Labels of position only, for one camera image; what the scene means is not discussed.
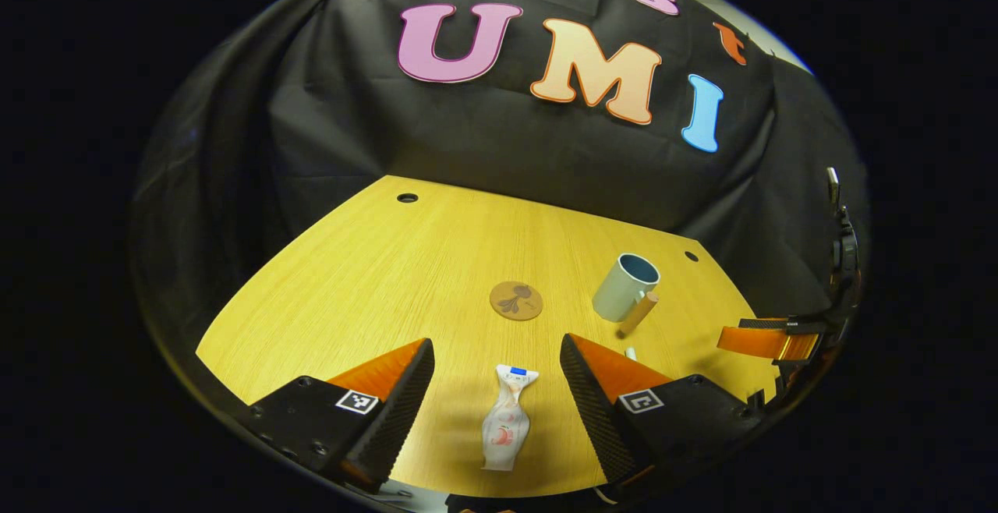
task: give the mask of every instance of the round coaster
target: round coaster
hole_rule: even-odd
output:
[[[510,320],[529,320],[537,317],[544,308],[541,293],[520,281],[503,281],[492,287],[489,304],[502,317]]]

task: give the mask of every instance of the wooden table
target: wooden table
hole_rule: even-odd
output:
[[[400,203],[416,193],[415,203]],[[685,253],[695,254],[699,261]],[[625,340],[592,296],[620,253],[656,264],[660,302]],[[492,310],[499,282],[523,281],[544,310]],[[776,367],[717,349],[723,326],[753,317],[698,242],[533,201],[385,176],[311,226],[214,319],[197,356],[246,403],[298,375],[329,378],[417,338],[436,370],[391,478],[480,497],[528,497],[606,482],[564,381],[562,336],[576,333],[671,378],[701,373],[742,400],[773,397]],[[537,370],[520,400],[530,434],[512,472],[481,470],[481,425],[497,364]]]

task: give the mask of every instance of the black fabric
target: black fabric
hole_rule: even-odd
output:
[[[442,58],[468,51],[472,5],[524,13],[484,76],[425,83],[399,69],[397,48],[400,12],[428,2],[457,8],[439,33]],[[193,355],[204,329],[261,264],[386,173],[694,237],[756,313],[826,307],[828,165],[869,257],[851,137],[809,73],[735,31],[748,59],[738,65],[713,23],[734,26],[693,0],[677,4],[680,16],[635,0],[281,0],[262,12],[178,91],[140,169],[133,271],[182,378],[221,409],[238,403]],[[548,18],[591,27],[607,57],[630,41],[662,55],[649,125],[609,114],[606,98],[589,108],[531,95],[551,48]],[[689,73],[724,90],[713,154],[681,138]]]

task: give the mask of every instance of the yellow letter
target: yellow letter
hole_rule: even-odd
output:
[[[607,61],[593,32],[581,23],[549,18],[544,26],[551,31],[551,55],[544,77],[530,84],[536,97],[550,101],[573,101],[569,86],[572,69],[579,77],[582,97],[590,107],[599,104],[617,84],[617,95],[607,102],[607,111],[620,119],[646,126],[652,122],[648,101],[652,95],[652,75],[662,57],[641,44],[624,44]]]

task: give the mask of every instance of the light blue mug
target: light blue mug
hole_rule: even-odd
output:
[[[620,254],[593,296],[596,314],[610,322],[623,321],[645,293],[659,284],[659,278],[651,261],[634,253]]]

